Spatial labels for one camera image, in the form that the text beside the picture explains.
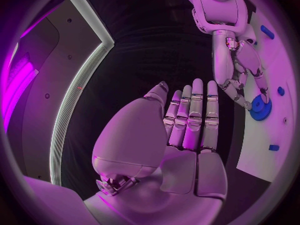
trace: robotic arm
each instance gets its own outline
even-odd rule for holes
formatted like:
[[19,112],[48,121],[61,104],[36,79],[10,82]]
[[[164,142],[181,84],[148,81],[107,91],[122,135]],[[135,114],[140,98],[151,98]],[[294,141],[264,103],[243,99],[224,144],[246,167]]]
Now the robotic arm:
[[191,2],[197,27],[201,32],[212,35],[213,74],[217,84],[236,103],[251,110],[252,104],[237,92],[245,86],[249,70],[260,89],[262,100],[267,104],[268,85],[260,57],[253,47],[256,37],[252,26],[247,24],[244,0]]

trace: blue gear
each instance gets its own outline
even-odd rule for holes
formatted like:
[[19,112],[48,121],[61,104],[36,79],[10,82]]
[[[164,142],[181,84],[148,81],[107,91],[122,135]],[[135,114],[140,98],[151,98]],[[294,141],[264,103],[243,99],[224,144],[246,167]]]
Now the blue gear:
[[267,104],[264,103],[262,95],[258,95],[252,101],[252,109],[249,111],[251,117],[256,121],[265,120],[272,111],[272,101],[269,99]]

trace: blue object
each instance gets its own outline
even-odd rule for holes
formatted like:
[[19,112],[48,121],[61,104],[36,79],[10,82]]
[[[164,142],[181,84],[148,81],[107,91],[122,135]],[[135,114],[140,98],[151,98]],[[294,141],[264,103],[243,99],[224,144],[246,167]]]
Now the blue object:
[[270,151],[278,151],[279,150],[279,146],[278,145],[270,145],[269,150]]
[[263,121],[265,120],[272,111],[272,101],[269,99],[267,104],[264,103],[262,95],[258,95],[252,101],[252,109],[249,111],[251,117],[255,121]]
[[267,34],[267,35],[270,37],[270,39],[274,39],[274,38],[275,38],[274,33],[271,32],[269,29],[267,29],[264,25],[261,25],[261,26],[260,26],[260,30],[261,30],[262,32],[264,32],[265,34]]
[[281,86],[277,89],[277,92],[280,94],[280,96],[285,94],[285,90]]

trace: blue knob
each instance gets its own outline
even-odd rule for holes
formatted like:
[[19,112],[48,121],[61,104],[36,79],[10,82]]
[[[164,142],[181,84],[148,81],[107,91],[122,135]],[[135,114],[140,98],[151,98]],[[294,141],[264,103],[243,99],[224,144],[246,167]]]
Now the blue knob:
[[264,32],[265,34],[267,34],[270,37],[270,39],[274,39],[275,38],[274,33],[271,32],[269,29],[267,29],[264,25],[261,25],[260,30],[262,32]]
[[278,151],[279,150],[279,146],[278,145],[270,145],[269,150],[270,151]]
[[280,96],[285,94],[285,90],[281,86],[277,89],[277,92],[280,94]]

